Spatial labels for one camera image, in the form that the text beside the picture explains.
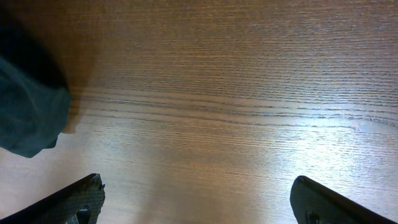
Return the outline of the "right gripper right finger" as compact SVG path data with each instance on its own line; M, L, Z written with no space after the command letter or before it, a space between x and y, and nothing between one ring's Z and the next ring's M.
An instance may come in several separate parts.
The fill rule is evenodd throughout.
M298 224L397 224L304 175L293 182L290 205Z

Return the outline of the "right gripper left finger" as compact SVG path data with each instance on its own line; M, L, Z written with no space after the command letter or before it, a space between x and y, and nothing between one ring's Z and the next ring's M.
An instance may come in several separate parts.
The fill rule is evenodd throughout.
M1 219L1 224L96 224L105 192L99 174L90 174L27 208Z

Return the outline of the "dark green Nike t-shirt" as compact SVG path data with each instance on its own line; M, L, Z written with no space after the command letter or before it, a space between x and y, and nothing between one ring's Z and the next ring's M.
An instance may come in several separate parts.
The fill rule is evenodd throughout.
M20 24L1 19L1 147L26 158L55 147L71 100L46 49Z

